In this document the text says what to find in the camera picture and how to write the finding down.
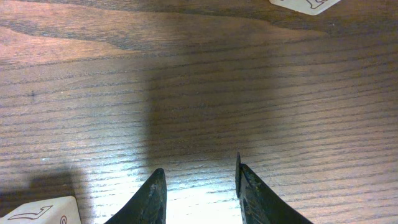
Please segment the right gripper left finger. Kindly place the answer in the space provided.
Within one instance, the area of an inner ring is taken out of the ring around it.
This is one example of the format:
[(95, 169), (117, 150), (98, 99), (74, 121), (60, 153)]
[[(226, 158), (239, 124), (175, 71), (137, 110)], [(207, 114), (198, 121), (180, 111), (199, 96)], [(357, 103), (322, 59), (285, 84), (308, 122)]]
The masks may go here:
[(158, 168), (105, 224), (166, 224), (166, 208), (165, 172)]

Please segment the blue T block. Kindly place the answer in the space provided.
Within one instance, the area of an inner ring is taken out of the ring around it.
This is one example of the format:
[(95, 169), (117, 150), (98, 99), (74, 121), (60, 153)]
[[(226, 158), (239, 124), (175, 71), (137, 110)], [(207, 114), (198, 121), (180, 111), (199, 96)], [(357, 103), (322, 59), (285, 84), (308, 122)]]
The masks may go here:
[(81, 224), (76, 198), (51, 198), (25, 203), (4, 217), (1, 224)]

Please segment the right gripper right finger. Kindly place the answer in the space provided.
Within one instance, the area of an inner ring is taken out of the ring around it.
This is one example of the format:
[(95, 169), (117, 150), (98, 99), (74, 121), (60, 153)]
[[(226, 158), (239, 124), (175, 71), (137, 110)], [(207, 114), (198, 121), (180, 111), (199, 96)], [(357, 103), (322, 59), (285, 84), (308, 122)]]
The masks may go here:
[(236, 158), (235, 184), (244, 224), (312, 224), (242, 163), (240, 154)]

